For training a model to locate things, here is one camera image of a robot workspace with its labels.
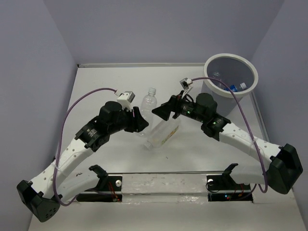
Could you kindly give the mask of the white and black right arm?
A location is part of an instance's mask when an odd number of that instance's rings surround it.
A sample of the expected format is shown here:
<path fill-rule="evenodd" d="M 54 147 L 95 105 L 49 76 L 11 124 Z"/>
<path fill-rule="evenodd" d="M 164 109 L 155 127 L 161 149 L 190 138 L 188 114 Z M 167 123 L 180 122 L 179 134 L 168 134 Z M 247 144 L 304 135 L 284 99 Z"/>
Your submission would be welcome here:
<path fill-rule="evenodd" d="M 245 132 L 217 113 L 217 103 L 208 93 L 198 94 L 194 102 L 184 99 L 181 94 L 172 95 L 168 102 L 153 109 L 152 113 L 165 121 L 174 113 L 173 118 L 182 115 L 201 122 L 205 135 L 260 162 L 261 169 L 257 173 L 243 173 L 237 168 L 224 174 L 221 182 L 225 188 L 232 189 L 241 183 L 266 184 L 280 194 L 288 194 L 303 172 L 294 146 L 279 146 Z"/>

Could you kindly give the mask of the large ribbed clear bottle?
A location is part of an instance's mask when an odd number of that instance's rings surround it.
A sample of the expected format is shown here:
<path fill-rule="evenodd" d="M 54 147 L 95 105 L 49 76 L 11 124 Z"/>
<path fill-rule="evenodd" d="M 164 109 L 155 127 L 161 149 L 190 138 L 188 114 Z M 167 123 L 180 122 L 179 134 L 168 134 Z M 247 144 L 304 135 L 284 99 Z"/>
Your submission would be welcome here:
<path fill-rule="evenodd" d="M 171 118 L 168 121 L 162 120 L 153 128 L 144 146 L 148 150 L 161 147 L 178 131 L 180 124 L 179 117 L 177 119 Z"/>

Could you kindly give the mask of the small blue label bottle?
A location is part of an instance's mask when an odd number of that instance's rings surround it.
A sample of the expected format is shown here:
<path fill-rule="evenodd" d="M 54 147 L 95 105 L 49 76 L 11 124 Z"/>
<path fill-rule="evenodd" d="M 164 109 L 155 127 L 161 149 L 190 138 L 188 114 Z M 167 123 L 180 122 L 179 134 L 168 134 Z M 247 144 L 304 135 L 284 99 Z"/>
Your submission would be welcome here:
<path fill-rule="evenodd" d="M 247 89 L 247 85 L 243 82 L 243 83 L 240 83 L 240 84 L 233 84 L 233 85 L 230 85 L 228 88 L 226 88 L 225 90 L 226 91 L 233 91 L 233 92 L 241 92 L 241 91 L 244 91 Z"/>

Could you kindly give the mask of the crushed clear bottle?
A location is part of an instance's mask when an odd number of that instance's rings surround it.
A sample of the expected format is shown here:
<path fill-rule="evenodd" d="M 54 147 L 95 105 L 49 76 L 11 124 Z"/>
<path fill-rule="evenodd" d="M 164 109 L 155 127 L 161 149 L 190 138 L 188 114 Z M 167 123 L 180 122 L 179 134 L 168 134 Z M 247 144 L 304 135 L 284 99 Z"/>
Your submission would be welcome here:
<path fill-rule="evenodd" d="M 155 95 L 156 95 L 156 89 L 149 88 L 147 95 L 144 96 L 142 100 L 140 112 L 142 117 L 149 123 L 149 125 L 142 132 L 138 133 L 138 135 L 141 137 L 146 137 L 151 133 L 154 120 L 154 115 L 152 113 L 152 110 L 155 109 L 157 105 L 157 99 Z"/>

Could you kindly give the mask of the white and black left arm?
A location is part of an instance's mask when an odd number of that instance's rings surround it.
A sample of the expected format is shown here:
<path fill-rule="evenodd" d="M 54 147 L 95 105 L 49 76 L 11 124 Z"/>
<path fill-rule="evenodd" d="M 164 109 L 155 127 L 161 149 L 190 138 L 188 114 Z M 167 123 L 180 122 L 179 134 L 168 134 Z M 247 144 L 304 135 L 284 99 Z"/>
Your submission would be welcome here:
<path fill-rule="evenodd" d="M 60 185 L 79 164 L 107 143 L 112 134 L 122 130 L 141 132 L 148 125 L 138 107 L 129 110 L 118 102 L 107 102 L 44 171 L 17 184 L 22 203 L 40 222 L 46 222 L 59 210 L 61 201 L 67 199 L 60 192 Z"/>

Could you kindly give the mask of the blue label bottle white cap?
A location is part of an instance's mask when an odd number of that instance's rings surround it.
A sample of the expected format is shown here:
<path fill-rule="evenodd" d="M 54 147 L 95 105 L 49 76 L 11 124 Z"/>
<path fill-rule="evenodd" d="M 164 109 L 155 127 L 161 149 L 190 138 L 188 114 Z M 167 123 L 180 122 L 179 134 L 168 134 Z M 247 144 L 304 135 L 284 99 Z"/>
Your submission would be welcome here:
<path fill-rule="evenodd" d="M 217 87 L 224 91 L 229 91 L 229 85 L 224 84 L 221 80 L 218 80 Z"/>

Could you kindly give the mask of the clear slim bottle blue cap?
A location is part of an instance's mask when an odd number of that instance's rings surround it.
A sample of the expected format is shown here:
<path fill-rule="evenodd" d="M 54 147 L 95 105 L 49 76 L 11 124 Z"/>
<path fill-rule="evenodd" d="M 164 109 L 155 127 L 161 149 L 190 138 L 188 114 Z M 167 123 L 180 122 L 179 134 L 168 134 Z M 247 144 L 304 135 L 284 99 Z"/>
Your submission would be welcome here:
<path fill-rule="evenodd" d="M 215 79 L 221 79 L 221 73 L 219 71 L 213 71 L 211 77 Z"/>

